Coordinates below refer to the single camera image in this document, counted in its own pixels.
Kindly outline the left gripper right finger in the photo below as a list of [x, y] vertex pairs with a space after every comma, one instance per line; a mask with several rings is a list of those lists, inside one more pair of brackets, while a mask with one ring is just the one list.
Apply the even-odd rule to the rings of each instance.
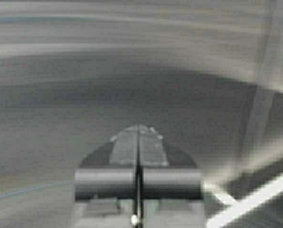
[[203, 228], [202, 174], [193, 158], [153, 127], [138, 127], [143, 227]]

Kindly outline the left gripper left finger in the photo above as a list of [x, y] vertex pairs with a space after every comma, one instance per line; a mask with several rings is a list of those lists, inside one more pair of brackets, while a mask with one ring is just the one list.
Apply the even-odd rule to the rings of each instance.
[[138, 126], [85, 156], [74, 175], [75, 228], [132, 228]]

